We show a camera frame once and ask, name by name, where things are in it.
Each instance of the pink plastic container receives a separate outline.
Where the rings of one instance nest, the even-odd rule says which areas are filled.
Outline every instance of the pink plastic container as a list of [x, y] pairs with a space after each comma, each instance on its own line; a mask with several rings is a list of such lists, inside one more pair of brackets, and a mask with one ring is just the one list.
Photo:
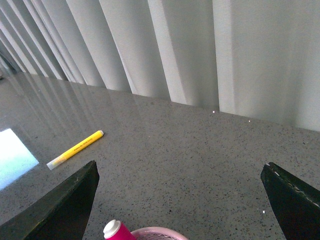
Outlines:
[[144, 227], [131, 232], [136, 240], [188, 240], [180, 233], [165, 227]]
[[106, 240], [136, 240], [127, 227], [120, 221], [110, 221], [103, 230]]

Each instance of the white curtain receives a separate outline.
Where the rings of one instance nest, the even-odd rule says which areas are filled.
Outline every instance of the white curtain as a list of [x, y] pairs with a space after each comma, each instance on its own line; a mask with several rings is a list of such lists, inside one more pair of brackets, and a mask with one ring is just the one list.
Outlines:
[[320, 131], [317, 0], [4, 0], [31, 74]]

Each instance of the granite countertop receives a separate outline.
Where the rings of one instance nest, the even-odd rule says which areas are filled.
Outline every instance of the granite countertop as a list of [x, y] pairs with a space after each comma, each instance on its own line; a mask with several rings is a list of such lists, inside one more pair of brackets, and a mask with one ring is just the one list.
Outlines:
[[[91, 160], [100, 181], [88, 240], [103, 239], [112, 219], [190, 240], [284, 240], [260, 180], [264, 164], [320, 189], [319, 132], [105, 88], [25, 73], [3, 79], [6, 129], [39, 164], [0, 191], [0, 224]], [[49, 170], [46, 163], [97, 130], [105, 136]]]

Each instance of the glossy surface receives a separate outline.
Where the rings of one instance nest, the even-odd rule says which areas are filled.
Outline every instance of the glossy surface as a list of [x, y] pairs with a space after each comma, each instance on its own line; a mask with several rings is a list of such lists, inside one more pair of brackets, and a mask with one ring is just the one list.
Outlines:
[[[103, 239], [112, 219], [189, 239], [284, 240], [260, 180], [264, 164], [320, 189], [318, 132], [99, 87], [24, 73], [1, 80], [6, 129], [39, 164], [0, 191], [0, 224], [90, 160], [100, 181], [88, 240]], [[49, 170], [46, 163], [97, 130], [104, 137]]]

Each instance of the white bottle cap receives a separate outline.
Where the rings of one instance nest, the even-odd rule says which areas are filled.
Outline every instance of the white bottle cap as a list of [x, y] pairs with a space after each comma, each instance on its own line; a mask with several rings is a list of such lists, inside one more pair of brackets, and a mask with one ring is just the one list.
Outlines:
[[117, 220], [112, 220], [108, 222], [108, 224], [103, 229], [104, 238], [109, 239], [112, 236], [114, 236], [118, 232], [120, 225], [121, 222]]

